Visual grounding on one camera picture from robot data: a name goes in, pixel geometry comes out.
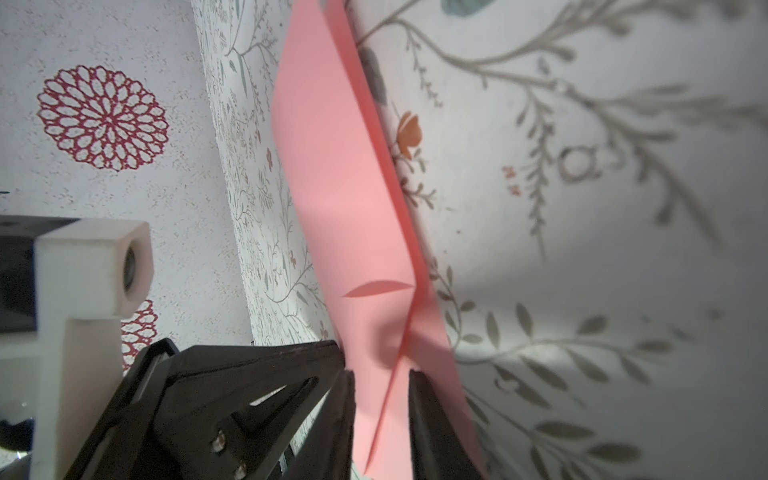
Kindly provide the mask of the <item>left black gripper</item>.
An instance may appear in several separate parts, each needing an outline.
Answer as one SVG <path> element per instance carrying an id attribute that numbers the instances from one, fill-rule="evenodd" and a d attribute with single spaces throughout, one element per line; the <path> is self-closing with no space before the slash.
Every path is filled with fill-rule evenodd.
<path id="1" fill-rule="evenodd" d="M 266 479 L 343 371 L 333 341 L 143 349 L 68 479 Z"/>

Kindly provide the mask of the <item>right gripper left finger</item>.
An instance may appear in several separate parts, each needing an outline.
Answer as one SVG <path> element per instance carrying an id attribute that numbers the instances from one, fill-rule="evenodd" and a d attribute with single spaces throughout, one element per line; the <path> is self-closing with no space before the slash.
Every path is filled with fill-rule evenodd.
<path id="1" fill-rule="evenodd" d="M 355 376 L 341 372 L 282 479 L 349 480 L 356 414 Z"/>

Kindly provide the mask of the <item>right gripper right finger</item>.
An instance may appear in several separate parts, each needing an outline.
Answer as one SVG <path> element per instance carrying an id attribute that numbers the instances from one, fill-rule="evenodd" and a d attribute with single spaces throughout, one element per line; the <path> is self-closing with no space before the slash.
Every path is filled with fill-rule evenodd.
<path id="1" fill-rule="evenodd" d="M 421 371 L 409 371 L 409 433 L 415 480 L 480 480 L 437 395 Z"/>

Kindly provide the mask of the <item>pink square paper sheet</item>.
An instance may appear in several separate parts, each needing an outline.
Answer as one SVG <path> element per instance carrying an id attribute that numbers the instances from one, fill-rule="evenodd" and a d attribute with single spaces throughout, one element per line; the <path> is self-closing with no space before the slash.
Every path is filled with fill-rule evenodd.
<path id="1" fill-rule="evenodd" d="M 471 462 L 485 466 L 427 262 L 344 6 L 297 1 L 272 133 L 315 275 L 356 377 L 352 457 L 409 479 L 409 373 L 425 373 Z"/>

